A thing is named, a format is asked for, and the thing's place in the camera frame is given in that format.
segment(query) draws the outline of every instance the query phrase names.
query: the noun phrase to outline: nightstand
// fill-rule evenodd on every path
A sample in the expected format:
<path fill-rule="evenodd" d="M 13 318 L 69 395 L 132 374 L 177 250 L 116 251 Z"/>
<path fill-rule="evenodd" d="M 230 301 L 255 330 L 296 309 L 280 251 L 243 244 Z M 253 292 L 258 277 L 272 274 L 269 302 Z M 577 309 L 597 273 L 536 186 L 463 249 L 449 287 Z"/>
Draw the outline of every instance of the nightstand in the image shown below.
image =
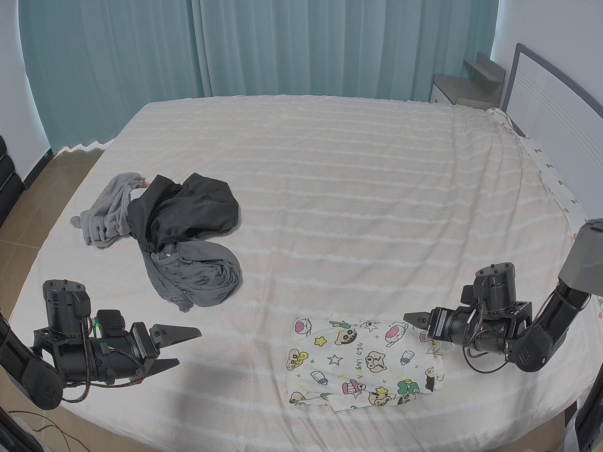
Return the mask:
<path fill-rule="evenodd" d="M 473 71 L 472 79 L 435 74 L 430 102 L 468 105 L 476 109 L 497 107 L 501 97 L 505 70 L 478 52 L 475 62 L 464 63 Z"/>

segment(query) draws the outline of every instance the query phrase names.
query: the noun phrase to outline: bed sheet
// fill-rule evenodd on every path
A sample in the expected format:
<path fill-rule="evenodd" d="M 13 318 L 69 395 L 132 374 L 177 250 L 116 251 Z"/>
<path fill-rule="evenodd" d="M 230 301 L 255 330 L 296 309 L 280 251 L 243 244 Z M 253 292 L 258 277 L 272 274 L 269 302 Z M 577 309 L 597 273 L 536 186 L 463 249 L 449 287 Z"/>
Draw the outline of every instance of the bed sheet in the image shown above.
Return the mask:
<path fill-rule="evenodd" d="M 230 184 L 240 224 L 212 240 L 235 253 L 243 283 L 226 302 L 181 313 L 151 287 L 131 237 L 104 250 L 83 244 L 69 218 L 126 171 L 179 182 L 198 172 Z M 486 111 L 316 96 L 156 102 L 75 192 L 11 323 L 27 342 L 46 323 L 42 282 L 68 278 L 86 285 L 93 310 L 121 309 L 128 326 L 200 328 L 203 337 L 162 351 L 180 359 L 176 368 L 66 405 L 167 451 L 485 450 L 554 417 L 590 386 L 602 342 L 594 303 L 538 373 L 507 366 L 478 375 L 455 348 L 444 356 L 438 393 L 338 413 L 288 403 L 291 325 L 333 312 L 387 322 L 435 305 L 456 308 L 475 271 L 502 260 L 514 262 L 517 295 L 537 309 L 571 242 L 537 168 Z"/>

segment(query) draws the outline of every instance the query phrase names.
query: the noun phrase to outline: curtain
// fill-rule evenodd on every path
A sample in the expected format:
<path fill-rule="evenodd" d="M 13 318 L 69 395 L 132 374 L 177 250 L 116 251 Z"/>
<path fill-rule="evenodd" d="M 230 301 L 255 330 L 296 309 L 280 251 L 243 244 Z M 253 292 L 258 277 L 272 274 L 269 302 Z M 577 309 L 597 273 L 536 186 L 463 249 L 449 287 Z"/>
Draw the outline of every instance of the curtain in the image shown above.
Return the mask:
<path fill-rule="evenodd" d="M 191 0 L 19 0 L 52 149 L 113 139 L 146 103 L 203 95 Z"/>
<path fill-rule="evenodd" d="M 192 0 L 205 95 L 429 100 L 490 55 L 498 0 Z"/>

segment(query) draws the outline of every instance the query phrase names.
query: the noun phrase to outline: tiled floor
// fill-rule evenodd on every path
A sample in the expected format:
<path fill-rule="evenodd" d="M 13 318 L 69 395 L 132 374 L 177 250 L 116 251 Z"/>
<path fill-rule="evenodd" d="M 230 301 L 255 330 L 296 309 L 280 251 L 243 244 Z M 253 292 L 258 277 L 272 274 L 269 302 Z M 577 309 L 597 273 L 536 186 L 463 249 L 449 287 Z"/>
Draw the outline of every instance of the tiled floor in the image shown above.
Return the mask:
<path fill-rule="evenodd" d="M 50 229 L 101 154 L 100 149 L 59 154 L 19 198 L 0 228 L 0 309 L 4 316 L 10 316 L 23 282 Z M 27 342 L 27 337 L 20 338 Z M 43 413 L 15 388 L 4 371 L 0 371 L 0 406 L 7 411 Z M 16 415 L 23 418 L 31 428 L 49 424 L 32 415 Z M 97 427 L 62 407 L 46 412 L 46 417 L 54 420 L 66 433 L 79 438 L 92 452 L 154 451 Z M 496 452 L 521 452 L 527 448 L 535 452 L 545 451 L 553 448 L 562 437 L 562 432 L 561 414 L 519 441 L 496 449 Z M 55 428 L 47 428 L 40 435 L 56 452 L 67 450 L 62 435 Z M 73 452 L 84 450 L 72 439 L 69 439 L 69 446 Z"/>

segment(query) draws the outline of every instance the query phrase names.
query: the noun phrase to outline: gray garment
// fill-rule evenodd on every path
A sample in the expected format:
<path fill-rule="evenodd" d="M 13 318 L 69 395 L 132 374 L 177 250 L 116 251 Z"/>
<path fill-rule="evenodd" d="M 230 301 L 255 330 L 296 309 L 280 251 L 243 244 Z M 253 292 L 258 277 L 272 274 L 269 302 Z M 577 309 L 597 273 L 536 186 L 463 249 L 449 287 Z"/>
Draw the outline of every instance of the gray garment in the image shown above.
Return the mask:
<path fill-rule="evenodd" d="M 241 267 L 232 252 L 209 241 L 184 241 L 149 253 L 140 246 L 147 275 L 159 296 L 181 312 L 192 305 L 214 306 L 229 297 L 241 281 Z"/>
<path fill-rule="evenodd" d="M 90 209 L 69 220 L 73 227 L 81 228 L 86 245 L 106 248 L 118 236 L 130 233 L 127 222 L 130 191 L 142 187 L 142 183 L 143 178 L 137 172 L 117 174 Z"/>

